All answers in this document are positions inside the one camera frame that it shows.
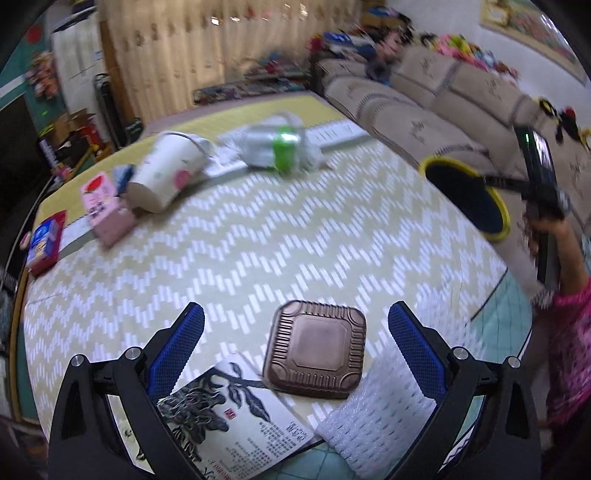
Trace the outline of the person's right hand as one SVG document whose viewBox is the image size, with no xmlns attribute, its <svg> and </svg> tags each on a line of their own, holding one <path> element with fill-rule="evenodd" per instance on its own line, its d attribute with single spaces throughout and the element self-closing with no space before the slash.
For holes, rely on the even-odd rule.
<svg viewBox="0 0 591 480">
<path fill-rule="evenodd" d="M 589 283 L 589 276 L 579 246 L 578 237 L 568 220 L 548 218 L 534 220 L 528 215 L 524 217 L 524 220 L 526 222 L 528 248 L 532 258 L 537 256 L 539 249 L 538 242 L 534 239 L 534 234 L 548 233 L 555 238 L 560 262 L 561 294 L 575 295 L 583 292 Z"/>
</svg>

